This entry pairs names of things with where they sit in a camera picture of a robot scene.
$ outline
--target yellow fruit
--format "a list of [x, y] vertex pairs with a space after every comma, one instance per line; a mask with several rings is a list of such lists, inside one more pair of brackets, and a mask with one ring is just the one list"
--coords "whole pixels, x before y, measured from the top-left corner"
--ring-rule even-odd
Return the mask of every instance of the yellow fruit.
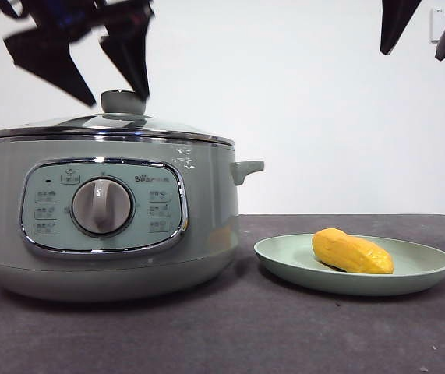
[[325, 228], [313, 236], [313, 250], [325, 264], [349, 273], [392, 274], [394, 263], [385, 249], [369, 240]]

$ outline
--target pot base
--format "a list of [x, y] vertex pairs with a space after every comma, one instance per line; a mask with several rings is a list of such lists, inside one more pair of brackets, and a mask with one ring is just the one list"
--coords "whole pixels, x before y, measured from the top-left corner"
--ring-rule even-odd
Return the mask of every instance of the pot base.
[[0, 285], [17, 294], [60, 302], [113, 302], [167, 294], [216, 277], [235, 249], [217, 255], [120, 270], [46, 271], [0, 265]]

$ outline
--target glass lid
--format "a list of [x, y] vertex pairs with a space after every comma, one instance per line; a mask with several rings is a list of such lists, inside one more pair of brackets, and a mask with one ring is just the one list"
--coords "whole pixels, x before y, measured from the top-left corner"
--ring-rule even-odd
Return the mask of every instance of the glass lid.
[[[113, 100], [109, 97], [106, 99], [106, 95], [109, 93], [113, 93], [109, 96]], [[234, 146], [234, 142], [230, 139], [206, 134], [181, 123], [163, 121], [142, 113], [130, 113], [134, 110], [133, 105], [130, 104], [131, 94], [133, 95], [132, 100], [138, 100], [135, 94], [130, 91], [107, 91], [101, 95], [103, 109], [107, 113], [78, 118], [52, 119], [22, 125], [14, 129], [3, 129], [0, 130], [0, 138], [57, 135], [65, 136], [65, 139], [71, 139], [71, 136], [144, 136], [186, 139]], [[140, 106], [138, 111], [143, 111], [143, 109], [144, 105]]]

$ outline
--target control knob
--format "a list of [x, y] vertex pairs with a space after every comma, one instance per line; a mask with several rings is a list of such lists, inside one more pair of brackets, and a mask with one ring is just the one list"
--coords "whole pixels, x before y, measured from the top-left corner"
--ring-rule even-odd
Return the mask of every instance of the control knob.
[[106, 235], [121, 228], [132, 210], [130, 195], [123, 185], [107, 178], [88, 181], [75, 193], [72, 215], [84, 230]]

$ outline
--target pot handle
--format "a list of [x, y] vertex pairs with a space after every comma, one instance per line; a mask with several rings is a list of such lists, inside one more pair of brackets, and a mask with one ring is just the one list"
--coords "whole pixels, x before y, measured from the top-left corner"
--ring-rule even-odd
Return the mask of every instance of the pot handle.
[[263, 161], [243, 161], [231, 164], [231, 173], [235, 185], [242, 185], [246, 175], [262, 171], [263, 166]]

